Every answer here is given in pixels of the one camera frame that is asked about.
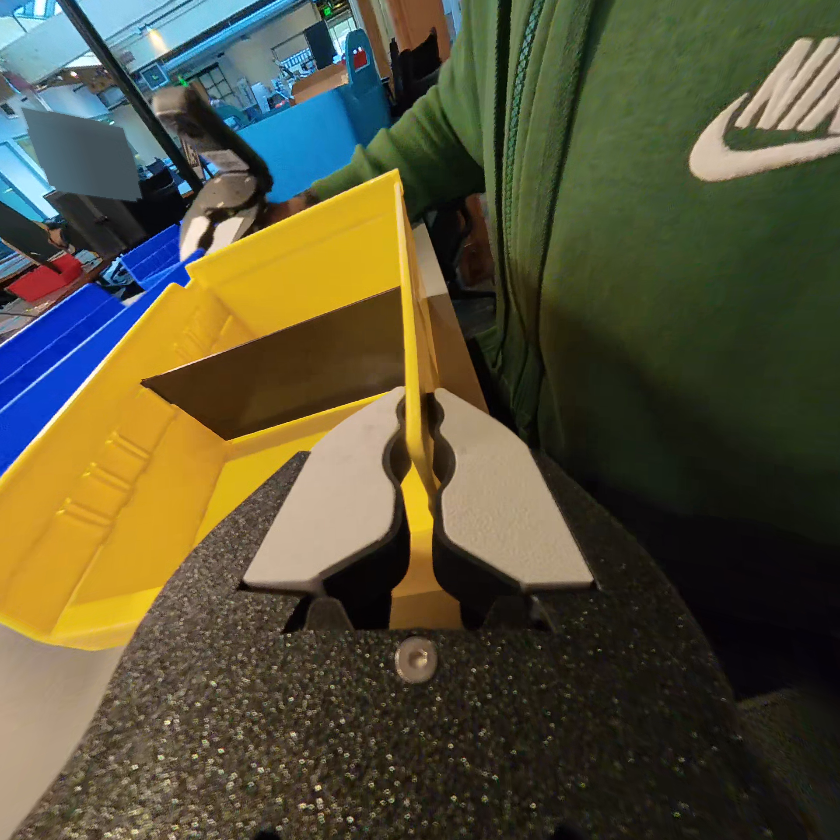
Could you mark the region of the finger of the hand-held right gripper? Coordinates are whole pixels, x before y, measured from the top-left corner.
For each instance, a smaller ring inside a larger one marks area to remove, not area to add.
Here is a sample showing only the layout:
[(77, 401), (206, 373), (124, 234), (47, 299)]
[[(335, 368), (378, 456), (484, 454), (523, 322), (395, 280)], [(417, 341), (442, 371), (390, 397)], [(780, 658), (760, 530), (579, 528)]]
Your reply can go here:
[(255, 220), (255, 210), (245, 210), (220, 221), (208, 216), (185, 217), (179, 240), (180, 259), (189, 259), (199, 250), (206, 255), (228, 247), (246, 236)]
[(196, 198), (203, 216), (230, 216), (257, 206), (263, 199), (261, 184), (247, 172), (221, 172), (205, 182)]

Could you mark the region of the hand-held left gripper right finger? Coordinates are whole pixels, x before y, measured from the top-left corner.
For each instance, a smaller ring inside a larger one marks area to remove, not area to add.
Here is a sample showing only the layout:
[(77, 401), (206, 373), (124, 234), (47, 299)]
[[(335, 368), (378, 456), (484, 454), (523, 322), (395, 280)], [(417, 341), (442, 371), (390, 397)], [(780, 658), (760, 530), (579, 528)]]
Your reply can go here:
[(433, 570), (466, 627), (499, 602), (587, 592), (594, 574), (529, 446), (444, 387), (429, 396)]

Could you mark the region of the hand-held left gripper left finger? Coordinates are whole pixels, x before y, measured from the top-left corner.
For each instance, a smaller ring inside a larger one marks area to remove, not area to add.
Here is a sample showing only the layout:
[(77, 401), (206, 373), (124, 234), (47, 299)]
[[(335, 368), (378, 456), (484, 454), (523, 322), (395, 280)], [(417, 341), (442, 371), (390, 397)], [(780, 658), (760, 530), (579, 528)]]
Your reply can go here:
[(354, 627), (388, 627), (411, 533), (405, 387), (343, 420), (314, 445), (242, 580), (256, 592), (337, 600)]

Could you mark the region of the yellow plastic bin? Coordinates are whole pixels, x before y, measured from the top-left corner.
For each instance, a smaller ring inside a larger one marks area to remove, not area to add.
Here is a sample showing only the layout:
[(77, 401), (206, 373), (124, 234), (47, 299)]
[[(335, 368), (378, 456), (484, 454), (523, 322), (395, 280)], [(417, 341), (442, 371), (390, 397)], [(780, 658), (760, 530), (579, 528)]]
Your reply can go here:
[(372, 402), (348, 397), (267, 430), (214, 432), (142, 380), (396, 289), (409, 328), (407, 443), (432, 499), (421, 394), (440, 384), (429, 305), (397, 171), (186, 268), (2, 473), (2, 626), (41, 644), (125, 645), (193, 548), (262, 482)]

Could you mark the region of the person's right hand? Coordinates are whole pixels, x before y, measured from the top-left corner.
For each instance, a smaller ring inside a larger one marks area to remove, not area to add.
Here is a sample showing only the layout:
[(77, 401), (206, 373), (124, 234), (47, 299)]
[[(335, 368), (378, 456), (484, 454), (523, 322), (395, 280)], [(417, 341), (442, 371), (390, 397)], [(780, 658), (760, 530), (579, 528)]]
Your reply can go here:
[(307, 189), (292, 198), (281, 202), (267, 202), (258, 219), (258, 229), (264, 230), (274, 224), (278, 224), (289, 217), (293, 217), (303, 211), (320, 203), (318, 196), (310, 189)]

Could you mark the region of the computer monitor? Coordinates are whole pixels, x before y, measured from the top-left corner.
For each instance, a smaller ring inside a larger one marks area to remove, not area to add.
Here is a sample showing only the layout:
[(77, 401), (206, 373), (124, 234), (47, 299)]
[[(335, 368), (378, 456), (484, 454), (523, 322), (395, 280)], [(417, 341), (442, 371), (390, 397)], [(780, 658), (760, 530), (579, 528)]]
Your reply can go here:
[(45, 200), (84, 240), (87, 249), (110, 259), (141, 244), (147, 234), (126, 203), (107, 197), (52, 191)]

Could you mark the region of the black pole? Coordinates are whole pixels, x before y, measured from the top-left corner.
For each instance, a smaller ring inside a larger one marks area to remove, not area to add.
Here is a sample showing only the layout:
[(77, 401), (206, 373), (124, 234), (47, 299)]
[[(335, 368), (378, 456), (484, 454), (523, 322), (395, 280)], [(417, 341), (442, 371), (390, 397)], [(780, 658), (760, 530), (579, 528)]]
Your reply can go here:
[(173, 140), (165, 126), (156, 117), (150, 104), (111, 52), (106, 41), (100, 36), (79, 3), (76, 1), (58, 1), (58, 5), (62, 8), (64, 15), (71, 21), (74, 29), (84, 39), (90, 51), (100, 60), (104, 69), (117, 83), (128, 103), (138, 114), (162, 150), (171, 159), (182, 179), (190, 186), (196, 196), (202, 188), (203, 182), (184, 156), (181, 145)]

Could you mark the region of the black bin divider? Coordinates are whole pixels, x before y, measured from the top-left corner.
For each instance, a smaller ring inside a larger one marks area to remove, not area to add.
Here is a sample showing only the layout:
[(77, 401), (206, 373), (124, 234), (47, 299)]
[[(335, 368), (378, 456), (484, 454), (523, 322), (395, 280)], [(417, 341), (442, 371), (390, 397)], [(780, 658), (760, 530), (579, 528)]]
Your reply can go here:
[(146, 389), (232, 440), (403, 385), (400, 288), (147, 377)]

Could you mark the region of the red plastic bin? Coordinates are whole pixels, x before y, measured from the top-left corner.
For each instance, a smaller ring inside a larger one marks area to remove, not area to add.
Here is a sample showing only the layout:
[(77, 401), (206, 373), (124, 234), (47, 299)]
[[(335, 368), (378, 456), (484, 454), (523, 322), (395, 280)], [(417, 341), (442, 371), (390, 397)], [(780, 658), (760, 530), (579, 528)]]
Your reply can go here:
[(16, 298), (35, 302), (63, 290), (76, 282), (83, 274), (83, 266), (73, 255), (59, 255), (47, 266), (38, 266), (21, 275), (7, 291)]

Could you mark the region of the green hoodie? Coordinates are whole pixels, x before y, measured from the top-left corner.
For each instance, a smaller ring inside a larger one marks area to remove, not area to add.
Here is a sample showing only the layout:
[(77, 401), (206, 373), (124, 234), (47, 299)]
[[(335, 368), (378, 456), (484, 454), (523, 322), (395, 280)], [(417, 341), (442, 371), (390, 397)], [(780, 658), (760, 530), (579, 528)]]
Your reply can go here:
[(464, 2), (528, 438), (838, 834), (838, 2)]

